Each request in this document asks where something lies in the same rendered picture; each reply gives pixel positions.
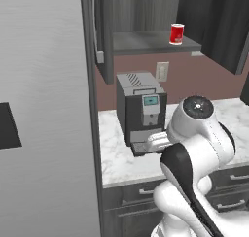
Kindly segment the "red food can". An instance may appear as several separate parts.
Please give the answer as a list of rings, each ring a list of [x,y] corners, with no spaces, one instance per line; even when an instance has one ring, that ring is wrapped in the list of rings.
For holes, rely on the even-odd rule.
[[[169,43],[172,45],[181,45],[185,26],[183,24],[172,24],[169,37]]]

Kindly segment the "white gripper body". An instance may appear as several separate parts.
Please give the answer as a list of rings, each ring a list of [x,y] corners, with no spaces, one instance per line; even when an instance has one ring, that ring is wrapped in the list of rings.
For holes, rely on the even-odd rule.
[[[165,131],[150,135],[146,142],[147,152],[160,152],[165,147],[171,145]]]

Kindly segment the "grey coffee machine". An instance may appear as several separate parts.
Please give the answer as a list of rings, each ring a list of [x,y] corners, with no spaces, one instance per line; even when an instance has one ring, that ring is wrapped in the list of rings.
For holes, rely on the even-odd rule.
[[[148,153],[148,137],[165,129],[167,93],[148,71],[117,75],[117,117],[134,156]]]

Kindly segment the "grey fridge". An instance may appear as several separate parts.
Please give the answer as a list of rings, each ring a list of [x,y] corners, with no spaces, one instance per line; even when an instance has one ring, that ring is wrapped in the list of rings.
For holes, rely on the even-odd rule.
[[[90,0],[0,0],[0,237],[101,237]]]

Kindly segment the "dark open wall cabinet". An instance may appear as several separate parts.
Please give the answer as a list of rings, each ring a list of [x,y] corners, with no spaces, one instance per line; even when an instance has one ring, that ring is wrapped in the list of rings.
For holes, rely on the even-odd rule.
[[[200,51],[184,36],[181,45],[169,43],[179,0],[113,0],[114,55]]]

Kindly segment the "dark grey drawer front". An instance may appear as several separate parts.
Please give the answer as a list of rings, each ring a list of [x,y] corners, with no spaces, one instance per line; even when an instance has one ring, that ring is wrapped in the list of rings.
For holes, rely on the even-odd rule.
[[[249,185],[249,166],[219,170],[210,175],[214,190]]]
[[[162,180],[124,186],[122,204],[123,205],[133,204],[138,201],[152,198],[153,194],[149,194],[149,195],[139,194],[139,189],[144,188],[145,190],[154,190],[155,187],[158,186],[160,183],[162,183]]]
[[[119,214],[122,237],[151,237],[161,218],[162,212],[156,207]]]
[[[246,210],[247,204],[249,203],[249,191],[244,190],[244,191],[237,191],[237,192],[214,193],[214,194],[207,195],[206,198],[208,199],[212,207],[218,212]],[[226,209],[226,210],[217,209],[217,204],[228,205],[228,204],[239,202],[242,199],[245,200],[245,204],[243,206],[236,207],[234,209]]]

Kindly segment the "dark cabinet door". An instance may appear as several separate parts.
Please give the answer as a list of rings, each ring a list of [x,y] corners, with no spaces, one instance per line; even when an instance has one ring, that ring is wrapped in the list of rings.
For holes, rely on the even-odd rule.
[[[95,63],[107,85],[114,82],[113,0],[92,0]]]
[[[179,0],[177,22],[201,53],[241,75],[249,52],[249,0]]]

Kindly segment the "white wall outlet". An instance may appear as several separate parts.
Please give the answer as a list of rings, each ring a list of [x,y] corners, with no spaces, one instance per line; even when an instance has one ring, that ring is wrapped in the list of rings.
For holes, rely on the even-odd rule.
[[[169,69],[168,62],[158,62],[156,67],[156,79],[159,82],[166,82],[167,81],[167,74]]]

